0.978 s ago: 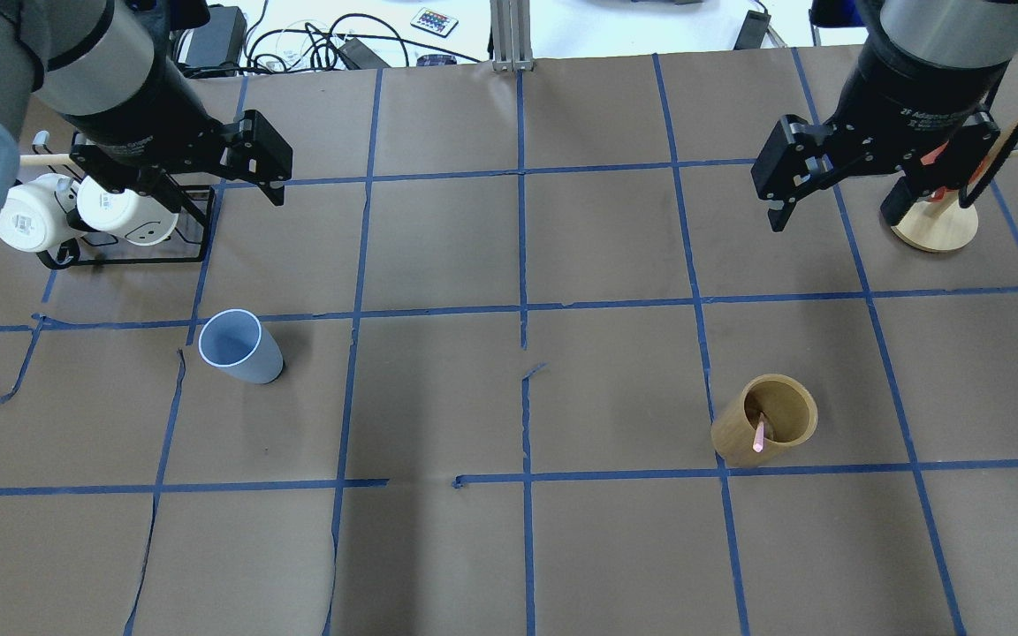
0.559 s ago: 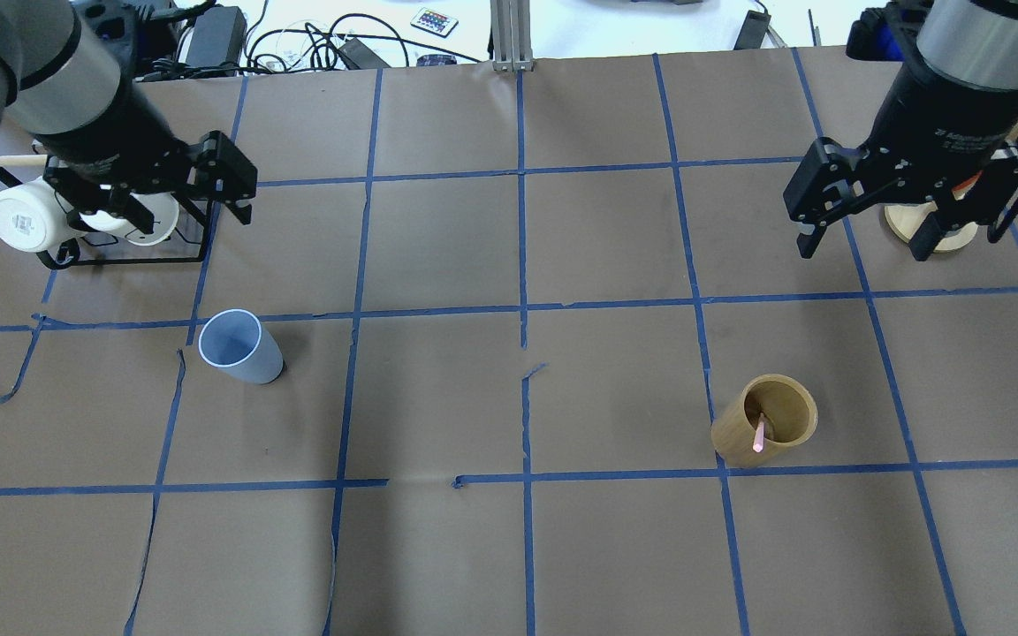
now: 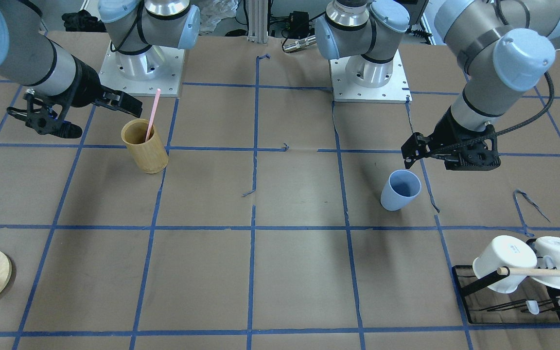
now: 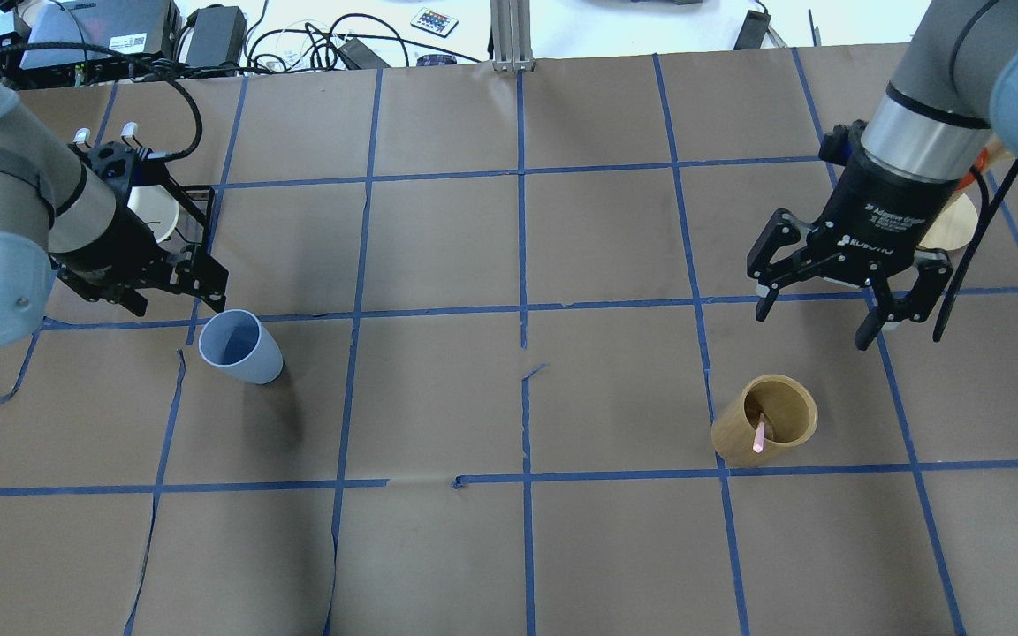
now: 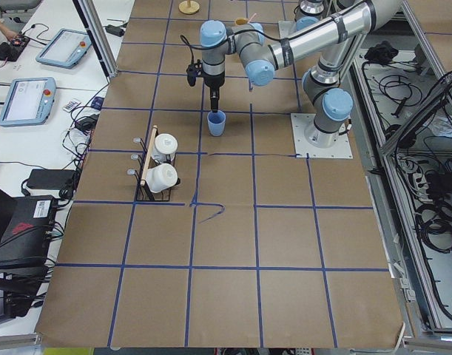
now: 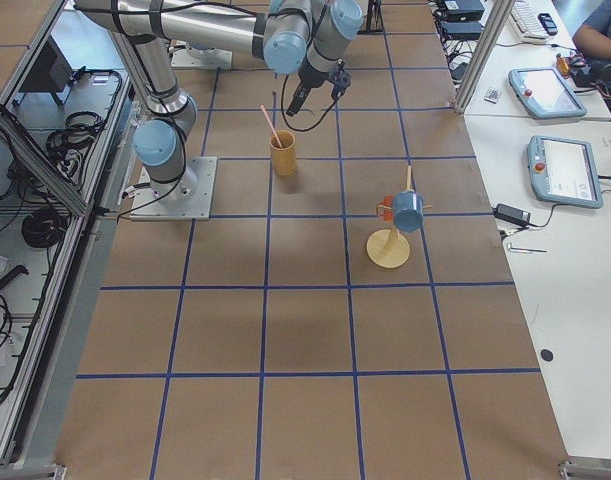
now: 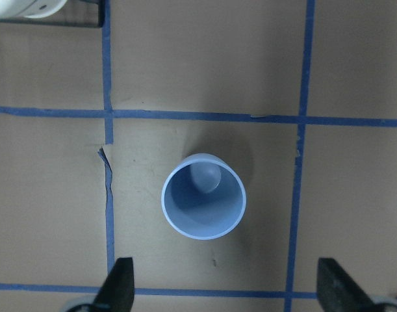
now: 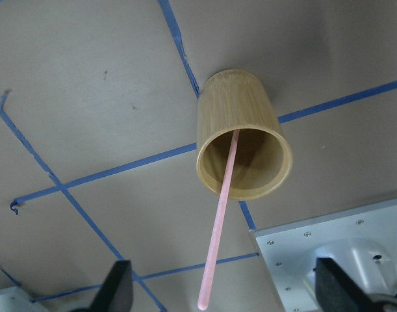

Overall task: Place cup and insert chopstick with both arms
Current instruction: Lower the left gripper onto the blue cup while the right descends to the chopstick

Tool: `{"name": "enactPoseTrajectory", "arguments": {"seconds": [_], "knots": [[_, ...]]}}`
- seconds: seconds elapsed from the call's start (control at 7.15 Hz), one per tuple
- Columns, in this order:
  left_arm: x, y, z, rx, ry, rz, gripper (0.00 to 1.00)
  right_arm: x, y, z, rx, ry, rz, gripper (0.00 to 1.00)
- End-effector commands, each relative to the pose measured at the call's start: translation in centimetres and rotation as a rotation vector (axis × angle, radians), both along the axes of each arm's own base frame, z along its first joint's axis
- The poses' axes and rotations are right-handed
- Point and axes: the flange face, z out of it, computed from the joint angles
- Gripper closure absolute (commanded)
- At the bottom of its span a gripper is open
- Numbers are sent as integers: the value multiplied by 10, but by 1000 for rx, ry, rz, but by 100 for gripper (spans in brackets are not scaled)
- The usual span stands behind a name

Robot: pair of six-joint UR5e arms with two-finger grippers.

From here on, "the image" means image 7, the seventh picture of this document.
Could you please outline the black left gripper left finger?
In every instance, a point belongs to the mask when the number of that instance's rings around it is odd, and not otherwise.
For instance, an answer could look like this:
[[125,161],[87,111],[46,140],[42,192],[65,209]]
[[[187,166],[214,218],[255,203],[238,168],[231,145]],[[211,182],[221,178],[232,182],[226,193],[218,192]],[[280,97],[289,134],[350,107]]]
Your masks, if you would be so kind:
[[91,311],[130,312],[134,293],[133,258],[120,257],[91,303]]

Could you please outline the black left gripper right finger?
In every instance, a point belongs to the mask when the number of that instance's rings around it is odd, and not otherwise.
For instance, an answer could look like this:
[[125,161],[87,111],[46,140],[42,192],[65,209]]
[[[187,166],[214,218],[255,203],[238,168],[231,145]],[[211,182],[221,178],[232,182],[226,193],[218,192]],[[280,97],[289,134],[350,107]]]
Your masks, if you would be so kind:
[[374,303],[334,258],[319,258],[316,297],[323,311],[366,311]]

